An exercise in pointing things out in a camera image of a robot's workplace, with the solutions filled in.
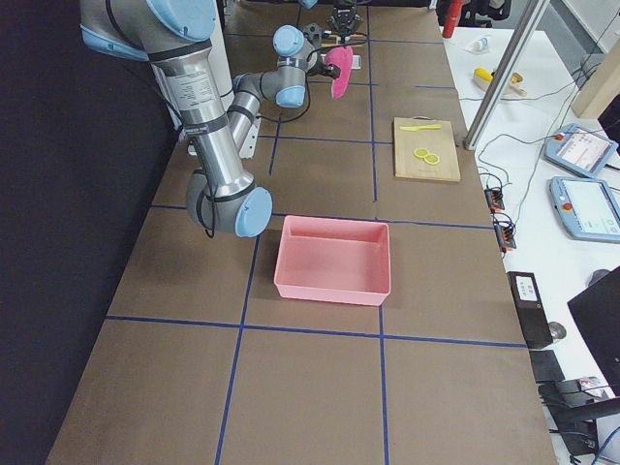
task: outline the red cylinder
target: red cylinder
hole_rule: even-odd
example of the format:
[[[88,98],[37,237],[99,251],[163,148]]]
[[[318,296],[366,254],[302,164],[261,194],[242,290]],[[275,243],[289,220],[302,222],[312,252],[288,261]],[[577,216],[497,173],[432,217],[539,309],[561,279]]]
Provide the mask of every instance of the red cylinder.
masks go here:
[[[454,28],[458,24],[461,18],[461,9],[463,8],[464,0],[452,0],[449,4],[448,15],[444,23],[444,32],[442,37],[449,39],[454,33]]]

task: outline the pink cloth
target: pink cloth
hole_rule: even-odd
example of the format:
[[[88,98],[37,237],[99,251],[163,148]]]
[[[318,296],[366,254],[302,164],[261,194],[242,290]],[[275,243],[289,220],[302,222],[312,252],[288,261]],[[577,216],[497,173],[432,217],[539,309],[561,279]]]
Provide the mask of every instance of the pink cloth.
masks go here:
[[[340,77],[331,83],[331,98],[339,99],[349,86],[351,69],[353,68],[353,49],[350,46],[338,46],[325,55],[327,65],[336,65],[340,68]]]

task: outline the metal pole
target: metal pole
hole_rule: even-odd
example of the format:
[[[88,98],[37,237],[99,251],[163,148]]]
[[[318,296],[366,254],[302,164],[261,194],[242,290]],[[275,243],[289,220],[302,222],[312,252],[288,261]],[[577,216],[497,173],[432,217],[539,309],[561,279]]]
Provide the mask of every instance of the metal pole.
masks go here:
[[[511,80],[512,70],[530,41],[530,37],[536,31],[536,27],[541,21],[549,2],[550,0],[530,0],[525,7],[521,20],[516,25],[511,41],[506,47],[504,56],[502,56],[502,60],[493,75],[493,80],[491,80],[491,84],[486,94],[484,94],[484,99],[482,99],[472,127],[465,137],[464,145],[467,150],[476,150],[476,144],[481,138],[481,134],[489,119],[491,119],[493,110],[497,107],[502,97],[502,92],[504,92]]]

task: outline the empty pink tray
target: empty pink tray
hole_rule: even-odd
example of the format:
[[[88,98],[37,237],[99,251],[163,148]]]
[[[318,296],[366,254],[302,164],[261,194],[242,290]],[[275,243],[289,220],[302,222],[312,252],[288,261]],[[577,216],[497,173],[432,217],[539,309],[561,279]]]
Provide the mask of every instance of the empty pink tray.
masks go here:
[[[282,297],[381,305],[391,290],[388,225],[287,216],[273,281]]]

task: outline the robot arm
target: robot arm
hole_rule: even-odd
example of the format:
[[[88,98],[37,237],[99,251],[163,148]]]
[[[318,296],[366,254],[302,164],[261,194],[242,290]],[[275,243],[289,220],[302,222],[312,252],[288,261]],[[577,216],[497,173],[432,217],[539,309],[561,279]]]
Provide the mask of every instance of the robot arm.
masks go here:
[[[187,191],[192,219],[207,231],[260,234],[271,215],[271,195],[243,168],[238,149],[262,100],[284,108],[303,104],[306,73],[320,60],[313,46],[296,28],[280,28],[273,40],[277,71],[238,77],[227,113],[209,65],[210,37],[220,27],[212,0],[81,0],[80,7],[89,47],[163,71],[163,85],[201,163]]]

